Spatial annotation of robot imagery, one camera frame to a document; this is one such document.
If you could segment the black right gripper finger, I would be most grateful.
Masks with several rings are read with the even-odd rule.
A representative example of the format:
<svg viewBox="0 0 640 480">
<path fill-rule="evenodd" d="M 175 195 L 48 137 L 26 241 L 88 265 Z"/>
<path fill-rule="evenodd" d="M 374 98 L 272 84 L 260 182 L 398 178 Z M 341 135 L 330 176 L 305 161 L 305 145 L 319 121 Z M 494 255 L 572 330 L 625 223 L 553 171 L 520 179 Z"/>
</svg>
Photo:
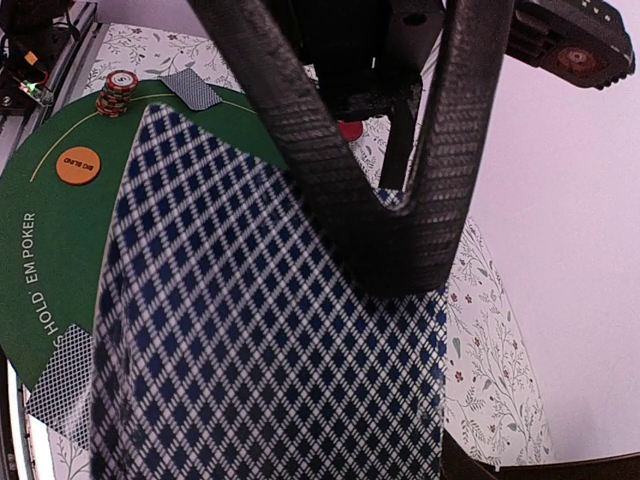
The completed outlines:
<svg viewBox="0 0 640 480">
<path fill-rule="evenodd" d="M 445 434 L 442 451 L 444 479 L 639 479 L 639 454 L 585 461 L 494 467 L 472 459 Z"/>
</svg>

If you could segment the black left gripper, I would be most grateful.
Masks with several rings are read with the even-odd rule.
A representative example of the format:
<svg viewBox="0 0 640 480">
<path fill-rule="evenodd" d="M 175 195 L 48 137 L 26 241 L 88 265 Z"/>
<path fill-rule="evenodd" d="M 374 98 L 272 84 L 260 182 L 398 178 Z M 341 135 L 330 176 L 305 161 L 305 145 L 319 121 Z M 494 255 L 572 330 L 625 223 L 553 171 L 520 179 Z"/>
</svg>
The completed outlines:
<svg viewBox="0 0 640 480">
<path fill-rule="evenodd" d="M 424 293 L 451 270 L 508 43 L 509 1 L 195 1 L 355 279 Z M 338 122 L 390 122 L 381 204 Z"/>
</svg>

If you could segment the blue playing card deck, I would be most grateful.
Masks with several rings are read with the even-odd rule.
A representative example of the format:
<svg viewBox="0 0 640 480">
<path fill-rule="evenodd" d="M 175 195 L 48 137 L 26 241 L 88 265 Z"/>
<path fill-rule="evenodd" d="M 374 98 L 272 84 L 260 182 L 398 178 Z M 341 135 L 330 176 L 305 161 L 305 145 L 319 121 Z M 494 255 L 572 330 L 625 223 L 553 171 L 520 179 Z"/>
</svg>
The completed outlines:
<svg viewBox="0 0 640 480">
<path fill-rule="evenodd" d="M 348 274 L 292 177 L 148 106 L 93 333 L 95 479 L 435 479 L 446 292 Z"/>
</svg>

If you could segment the dealt cards pile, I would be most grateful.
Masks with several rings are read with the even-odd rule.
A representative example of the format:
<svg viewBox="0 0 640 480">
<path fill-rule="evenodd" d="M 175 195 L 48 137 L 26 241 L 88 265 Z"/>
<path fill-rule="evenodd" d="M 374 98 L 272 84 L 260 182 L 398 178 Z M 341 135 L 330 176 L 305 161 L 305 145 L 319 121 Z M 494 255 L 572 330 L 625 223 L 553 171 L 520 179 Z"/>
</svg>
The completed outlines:
<svg viewBox="0 0 640 480">
<path fill-rule="evenodd" d="M 26 412 L 88 450 L 91 428 L 92 337 L 72 324 L 31 392 Z"/>
<path fill-rule="evenodd" d="M 205 111 L 222 102 L 216 91 L 191 68 L 159 80 L 192 111 Z"/>
</svg>

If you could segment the red topped chip stack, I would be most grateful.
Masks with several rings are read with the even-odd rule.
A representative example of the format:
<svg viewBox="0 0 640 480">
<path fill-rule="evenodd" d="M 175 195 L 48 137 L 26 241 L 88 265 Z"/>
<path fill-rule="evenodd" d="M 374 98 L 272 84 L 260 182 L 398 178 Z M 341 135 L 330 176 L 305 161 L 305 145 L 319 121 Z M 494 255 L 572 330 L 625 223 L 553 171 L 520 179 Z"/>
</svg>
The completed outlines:
<svg viewBox="0 0 640 480">
<path fill-rule="evenodd" d="M 138 77 L 131 71 L 116 70 L 109 73 L 96 98 L 97 112 L 109 118 L 117 118 L 124 114 L 138 85 Z"/>
</svg>

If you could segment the orange big blind button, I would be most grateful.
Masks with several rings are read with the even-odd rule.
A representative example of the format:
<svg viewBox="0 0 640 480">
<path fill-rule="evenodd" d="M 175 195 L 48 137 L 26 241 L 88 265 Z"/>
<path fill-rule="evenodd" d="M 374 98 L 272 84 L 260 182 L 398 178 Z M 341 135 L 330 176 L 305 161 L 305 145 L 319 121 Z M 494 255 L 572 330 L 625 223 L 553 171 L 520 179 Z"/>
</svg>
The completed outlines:
<svg viewBox="0 0 640 480">
<path fill-rule="evenodd" d="M 58 178 L 68 185 L 84 186 L 98 177 L 101 166 L 101 158 L 93 149 L 76 146 L 59 155 L 56 173 Z"/>
</svg>

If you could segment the dealt cards bottom pile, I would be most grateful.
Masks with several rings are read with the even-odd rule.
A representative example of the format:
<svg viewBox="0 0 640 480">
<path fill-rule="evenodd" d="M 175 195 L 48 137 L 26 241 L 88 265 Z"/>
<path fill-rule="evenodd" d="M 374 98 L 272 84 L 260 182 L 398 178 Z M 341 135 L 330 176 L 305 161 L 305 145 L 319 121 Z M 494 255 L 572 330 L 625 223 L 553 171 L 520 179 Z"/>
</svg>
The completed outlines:
<svg viewBox="0 0 640 480">
<path fill-rule="evenodd" d="M 91 428 L 92 337 L 72 324 L 31 392 L 26 412 L 88 450 Z"/>
</svg>

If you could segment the red floral round tin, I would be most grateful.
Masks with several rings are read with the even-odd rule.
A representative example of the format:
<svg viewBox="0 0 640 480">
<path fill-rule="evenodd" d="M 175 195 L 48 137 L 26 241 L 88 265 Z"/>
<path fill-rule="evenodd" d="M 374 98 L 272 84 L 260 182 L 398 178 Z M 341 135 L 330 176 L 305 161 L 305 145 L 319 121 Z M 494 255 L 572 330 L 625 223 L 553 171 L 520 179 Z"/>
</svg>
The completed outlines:
<svg viewBox="0 0 640 480">
<path fill-rule="evenodd" d="M 353 143 L 359 140 L 364 132 L 364 125 L 362 121 L 342 121 L 338 122 L 339 130 L 348 143 Z"/>
</svg>

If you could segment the round green poker mat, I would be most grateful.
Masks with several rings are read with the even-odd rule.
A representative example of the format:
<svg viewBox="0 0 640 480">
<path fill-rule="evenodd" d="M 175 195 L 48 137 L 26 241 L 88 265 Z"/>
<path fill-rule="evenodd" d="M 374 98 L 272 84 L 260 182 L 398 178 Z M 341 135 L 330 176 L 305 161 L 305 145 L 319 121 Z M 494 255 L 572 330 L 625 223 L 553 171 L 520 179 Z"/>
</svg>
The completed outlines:
<svg viewBox="0 0 640 480">
<path fill-rule="evenodd" d="M 95 94 L 65 106 L 13 153 L 1 175 L 1 348 L 33 388 L 68 326 L 93 327 L 106 236 L 129 153 L 150 104 L 178 113 L 273 165 L 284 161 L 246 97 L 219 87 L 222 102 L 190 110 L 158 80 L 140 82 L 128 111 L 97 113 Z M 62 182 L 56 161 L 85 146 L 101 158 L 84 186 Z"/>
</svg>

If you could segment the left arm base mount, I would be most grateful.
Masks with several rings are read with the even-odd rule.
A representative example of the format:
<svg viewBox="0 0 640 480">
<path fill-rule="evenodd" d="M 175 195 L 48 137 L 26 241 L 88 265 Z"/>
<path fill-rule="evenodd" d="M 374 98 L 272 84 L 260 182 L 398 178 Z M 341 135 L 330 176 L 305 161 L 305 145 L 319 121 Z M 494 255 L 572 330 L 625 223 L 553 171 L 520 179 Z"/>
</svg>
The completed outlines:
<svg viewBox="0 0 640 480">
<path fill-rule="evenodd" d="M 40 106 L 50 106 L 47 86 L 62 50 L 80 39 L 69 1 L 1 3 L 1 73 Z"/>
</svg>

